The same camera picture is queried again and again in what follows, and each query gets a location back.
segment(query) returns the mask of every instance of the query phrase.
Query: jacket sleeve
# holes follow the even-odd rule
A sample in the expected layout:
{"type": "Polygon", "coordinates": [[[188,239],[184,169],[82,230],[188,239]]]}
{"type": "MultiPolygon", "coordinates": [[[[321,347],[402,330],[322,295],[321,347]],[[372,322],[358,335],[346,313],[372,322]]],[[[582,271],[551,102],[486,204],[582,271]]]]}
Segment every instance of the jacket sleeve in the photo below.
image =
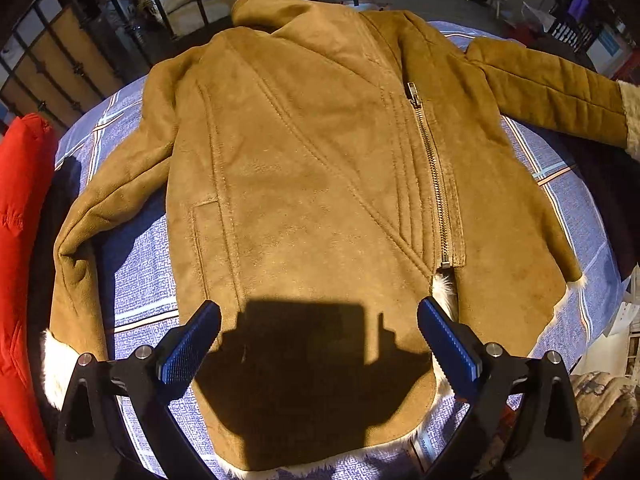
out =
{"type": "Polygon", "coordinates": [[[639,88],[513,41],[477,38],[466,56],[484,72],[501,113],[640,160],[639,88]]]}
{"type": "Polygon", "coordinates": [[[50,330],[78,353],[107,359],[91,238],[133,218],[168,177],[178,129],[177,95],[193,85],[203,47],[155,65],[145,82],[138,128],[106,158],[72,204],[54,244],[50,330]]]}

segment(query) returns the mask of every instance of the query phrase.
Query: blue gripper pad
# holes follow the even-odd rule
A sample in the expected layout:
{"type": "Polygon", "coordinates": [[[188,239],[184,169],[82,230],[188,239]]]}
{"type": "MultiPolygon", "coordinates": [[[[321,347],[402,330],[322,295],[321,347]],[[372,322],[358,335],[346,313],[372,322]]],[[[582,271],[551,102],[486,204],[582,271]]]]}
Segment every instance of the blue gripper pad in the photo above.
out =
{"type": "Polygon", "coordinates": [[[158,378],[168,387],[172,399],[184,395],[218,336],[221,323],[220,307],[213,301],[205,301],[184,326],[172,328],[162,338],[174,343],[158,367],[158,378]],[[170,336],[173,331],[182,332],[175,341],[170,336]]]}
{"type": "Polygon", "coordinates": [[[453,322],[431,296],[418,304],[418,328],[438,360],[457,397],[473,401],[480,373],[469,352],[455,335],[453,322]]]}

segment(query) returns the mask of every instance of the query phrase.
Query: jacket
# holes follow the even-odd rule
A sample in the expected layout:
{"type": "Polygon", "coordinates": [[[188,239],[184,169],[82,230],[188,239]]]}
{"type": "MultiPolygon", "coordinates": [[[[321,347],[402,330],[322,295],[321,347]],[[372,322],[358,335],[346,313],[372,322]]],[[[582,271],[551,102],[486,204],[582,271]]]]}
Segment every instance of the jacket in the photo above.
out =
{"type": "Polygon", "coordinates": [[[36,114],[14,119],[0,144],[0,416],[47,479],[53,478],[53,453],[31,382],[27,288],[57,147],[55,131],[36,114]]]}
{"type": "Polygon", "coordinates": [[[466,54],[410,12],[238,0],[155,66],[138,129],[72,205],[51,330],[106,358],[90,243],[166,184],[180,320],[222,336],[194,382],[217,455],[310,463],[411,433],[436,393],[415,321],[451,267],[460,321],[526,355],[582,275],[500,114],[638,155],[636,89],[519,44],[466,54]]]}

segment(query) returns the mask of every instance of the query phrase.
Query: jacket cuff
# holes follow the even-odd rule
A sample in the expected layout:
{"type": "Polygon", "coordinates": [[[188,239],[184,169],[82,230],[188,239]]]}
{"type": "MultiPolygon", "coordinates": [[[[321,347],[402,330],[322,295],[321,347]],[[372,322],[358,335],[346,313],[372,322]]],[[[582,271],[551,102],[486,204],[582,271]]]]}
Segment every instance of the jacket cuff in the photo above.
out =
{"type": "Polygon", "coordinates": [[[640,162],[640,87],[618,81],[625,109],[626,152],[640,162]]]}

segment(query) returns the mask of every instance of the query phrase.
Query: metal railing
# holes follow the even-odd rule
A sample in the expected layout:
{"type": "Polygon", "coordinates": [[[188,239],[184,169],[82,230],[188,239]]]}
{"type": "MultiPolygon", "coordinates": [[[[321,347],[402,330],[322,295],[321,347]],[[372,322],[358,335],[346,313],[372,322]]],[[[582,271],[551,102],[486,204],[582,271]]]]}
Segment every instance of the metal railing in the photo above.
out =
{"type": "MultiPolygon", "coordinates": [[[[131,43],[134,45],[135,49],[140,54],[140,57],[143,59],[147,68],[150,68],[153,65],[152,56],[147,51],[144,42],[140,40],[140,37],[138,36],[138,33],[136,32],[136,30],[134,30],[134,26],[132,24],[130,17],[127,15],[125,9],[122,8],[122,4],[120,3],[119,0],[109,0],[109,1],[113,6],[114,11],[117,14],[117,17],[120,21],[120,25],[124,29],[124,32],[130,38],[131,43]]],[[[158,10],[160,20],[162,21],[162,24],[164,25],[164,28],[166,29],[169,38],[172,41],[175,41],[177,39],[177,36],[174,33],[169,17],[167,16],[167,13],[164,10],[164,7],[162,6],[162,1],[161,0],[152,0],[152,1],[156,9],[158,10]]],[[[209,19],[207,17],[203,0],[194,0],[194,1],[196,1],[198,10],[200,11],[200,15],[203,21],[203,27],[207,27],[207,25],[209,25],[209,19]]],[[[84,30],[85,33],[87,33],[88,37],[96,47],[100,56],[104,58],[107,65],[110,67],[110,70],[113,72],[113,75],[117,79],[122,80],[124,75],[123,69],[118,63],[118,61],[115,59],[115,56],[113,55],[113,53],[110,52],[110,50],[108,49],[108,46],[105,45],[104,41],[101,40],[101,38],[99,38],[98,35],[95,34],[95,32],[92,30],[92,27],[90,26],[92,20],[87,15],[85,15],[85,13],[83,12],[77,0],[68,0],[68,3],[70,4],[73,14],[78,19],[80,29],[84,30]]],[[[75,74],[78,78],[80,78],[90,88],[91,92],[95,94],[97,98],[103,100],[106,96],[100,90],[96,82],[92,80],[92,78],[85,72],[84,66],[82,65],[82,63],[79,62],[71,54],[69,47],[64,45],[62,39],[55,32],[54,28],[51,26],[51,23],[46,18],[45,13],[40,8],[40,4],[41,4],[41,0],[35,0],[29,6],[29,8],[25,11],[25,13],[20,18],[20,20],[18,20],[18,22],[15,24],[12,30],[12,37],[15,38],[15,41],[17,41],[17,44],[24,51],[24,56],[28,57],[31,60],[31,62],[34,64],[36,68],[36,72],[39,74],[42,74],[42,76],[50,83],[51,87],[56,92],[58,92],[62,96],[62,98],[68,103],[69,107],[78,114],[78,118],[79,118],[87,110],[85,110],[77,100],[73,99],[69,94],[69,92],[62,86],[62,84],[55,79],[52,73],[47,69],[47,60],[40,59],[34,53],[32,46],[28,44],[28,42],[25,41],[24,38],[21,36],[21,34],[18,32],[18,26],[20,25],[20,22],[27,16],[29,12],[31,12],[32,10],[34,11],[38,20],[42,24],[44,31],[46,31],[46,33],[50,35],[52,42],[56,45],[57,49],[62,53],[63,57],[66,59],[66,62],[68,62],[69,66],[73,71],[73,74],[75,74]]],[[[17,75],[16,71],[14,70],[14,68],[17,67],[17,64],[12,68],[6,62],[4,57],[0,54],[0,66],[7,72],[7,75],[8,75],[7,80],[14,81],[16,85],[20,87],[20,89],[27,95],[27,97],[31,101],[33,101],[38,111],[46,113],[58,126],[60,126],[64,130],[66,130],[71,126],[71,124],[66,124],[65,121],[63,121],[60,117],[58,117],[50,109],[46,101],[39,97],[38,95],[39,90],[37,88],[30,88],[28,84],[25,81],[23,81],[20,78],[20,76],[17,75]]],[[[2,92],[2,90],[0,90],[0,100],[6,105],[6,107],[12,114],[16,116],[23,115],[21,110],[18,109],[18,107],[15,105],[14,102],[12,102],[10,98],[7,98],[4,95],[4,92],[2,92]]]]}

